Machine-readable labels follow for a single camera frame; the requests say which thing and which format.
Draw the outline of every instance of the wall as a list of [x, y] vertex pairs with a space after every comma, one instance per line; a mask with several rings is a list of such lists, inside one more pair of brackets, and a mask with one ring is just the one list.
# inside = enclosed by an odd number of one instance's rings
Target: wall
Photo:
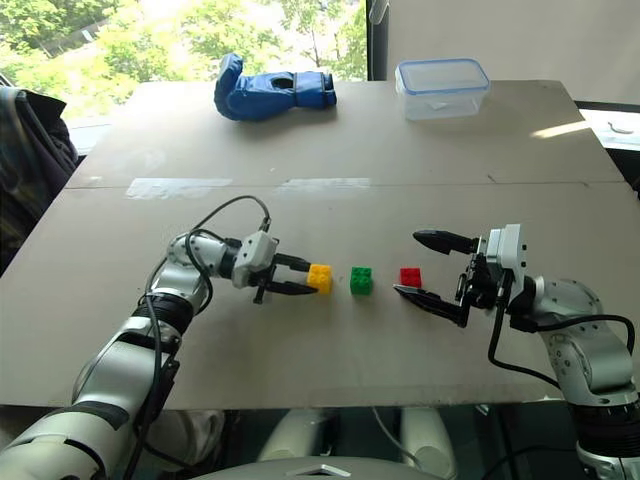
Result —
[[553, 79], [575, 100], [640, 104], [640, 0], [391, 0], [403, 60], [472, 57], [489, 78]]

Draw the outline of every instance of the clear plastic container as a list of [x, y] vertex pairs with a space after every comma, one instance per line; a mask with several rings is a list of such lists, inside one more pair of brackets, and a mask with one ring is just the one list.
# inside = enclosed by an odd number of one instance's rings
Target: clear plastic container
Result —
[[489, 78], [470, 58], [402, 62], [396, 91], [409, 120], [475, 115], [489, 91]]

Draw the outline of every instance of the robotic arm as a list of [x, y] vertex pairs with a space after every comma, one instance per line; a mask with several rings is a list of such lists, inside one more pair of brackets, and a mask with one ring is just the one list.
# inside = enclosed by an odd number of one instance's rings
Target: robotic arm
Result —
[[[414, 238], [426, 247], [449, 254], [471, 255], [449, 303], [435, 293], [395, 285], [420, 308], [448, 318], [464, 328], [471, 307], [495, 316], [489, 360], [502, 368], [534, 375], [562, 390], [577, 431], [578, 457], [594, 479], [640, 479], [640, 403], [633, 380], [633, 324], [623, 317], [603, 315], [598, 297], [573, 280], [535, 279], [525, 275], [527, 245], [520, 225], [491, 230], [488, 238], [466, 238], [424, 230]], [[539, 332], [557, 382], [530, 369], [495, 358], [504, 313], [511, 327]], [[627, 326], [627, 346], [606, 321]]]
[[[273, 281], [278, 265], [305, 272], [310, 264], [276, 253], [278, 240], [267, 233], [269, 223], [241, 241], [203, 229], [171, 241], [144, 301], [82, 370], [72, 405], [33, 424], [2, 452], [0, 478], [110, 478], [131, 447], [132, 432], [162, 410], [179, 368], [175, 355], [182, 335], [210, 300], [209, 277], [228, 279], [236, 288], [257, 287], [255, 303], [265, 291], [314, 293], [306, 285]], [[144, 432], [138, 434], [144, 438]]]

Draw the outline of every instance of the table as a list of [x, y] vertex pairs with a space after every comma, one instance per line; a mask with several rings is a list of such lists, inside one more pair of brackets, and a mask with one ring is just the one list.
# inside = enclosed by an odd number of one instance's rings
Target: table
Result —
[[[172, 98], [162, 109], [184, 103], [192, 114], [170, 118], [138, 110], [152, 108], [147, 95], [165, 88], [185, 97], [161, 95]], [[197, 90], [200, 102], [191, 98]], [[185, 335], [168, 408], [438, 405], [535, 401], [554, 393], [488, 363], [491, 322], [481, 312], [462, 330], [418, 310], [391, 288], [400, 267], [417, 265], [426, 286], [451, 298], [468, 260], [429, 251], [411, 233], [440, 227], [477, 235], [522, 222], [530, 274], [579, 279], [598, 292], [608, 311], [637, 319], [640, 205], [590, 132], [535, 138], [538, 144], [525, 135], [577, 120], [575, 107], [561, 102], [566, 95], [558, 84], [496, 82], [488, 111], [498, 112], [496, 118], [510, 111], [517, 126], [503, 123], [502, 133], [484, 111], [484, 123], [400, 123], [384, 92], [393, 94], [387, 84], [339, 85], [340, 104], [331, 120], [291, 112], [298, 123], [285, 115], [273, 124], [240, 125], [201, 106], [210, 97], [202, 86], [143, 87], [0, 279], [0, 403], [67, 404], [81, 365], [132, 312], [168, 241], [241, 193], [268, 203], [281, 251], [333, 265], [333, 292], [270, 296], [256, 306], [252, 291], [215, 281], [213, 303]], [[529, 95], [535, 100], [531, 109], [525, 108]], [[535, 104], [547, 95], [556, 103], [545, 114]], [[375, 110], [374, 100], [378, 117], [386, 112], [388, 122], [357, 113], [360, 105]], [[519, 109], [537, 112], [535, 122], [524, 113], [519, 118]], [[141, 119], [149, 122], [146, 128]], [[367, 121], [369, 130], [355, 119]], [[198, 140], [192, 130], [204, 135], [202, 125], [210, 136]], [[346, 142], [351, 129], [353, 143], [366, 154]], [[487, 142], [483, 131], [510, 151], [492, 157], [502, 149]], [[142, 147], [125, 162], [118, 155], [126, 154], [127, 145], [133, 148], [135, 132]], [[313, 145], [297, 141], [298, 135]], [[340, 145], [325, 140], [336, 135]], [[379, 141], [383, 135], [386, 142]], [[385, 150], [369, 150], [370, 139]], [[295, 154], [304, 145], [305, 155]], [[395, 154], [386, 150], [389, 145]], [[154, 148], [164, 152], [163, 162], [145, 157]], [[341, 148], [348, 154], [338, 162], [334, 154]], [[574, 149], [579, 158], [569, 155]], [[442, 161], [444, 153], [449, 162]], [[522, 161], [536, 155], [538, 169]], [[131, 186], [145, 177], [173, 177], [178, 186]], [[255, 206], [240, 203], [220, 216], [215, 229], [242, 236], [259, 220]], [[349, 293], [353, 265], [373, 267], [371, 297]], [[507, 329], [498, 357], [551, 372], [534, 335]], [[634, 362], [637, 369], [637, 357]]]

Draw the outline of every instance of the lego brick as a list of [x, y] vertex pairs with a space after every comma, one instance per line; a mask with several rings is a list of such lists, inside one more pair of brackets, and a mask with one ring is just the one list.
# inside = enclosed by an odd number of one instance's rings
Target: lego brick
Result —
[[318, 289], [318, 293], [331, 292], [331, 267], [329, 265], [311, 264], [307, 274], [307, 285]]
[[401, 268], [400, 284], [407, 287], [422, 288], [422, 276], [420, 275], [420, 269], [415, 267]]
[[373, 289], [373, 279], [371, 278], [371, 268], [352, 267], [351, 281], [349, 282], [353, 295], [370, 295]]

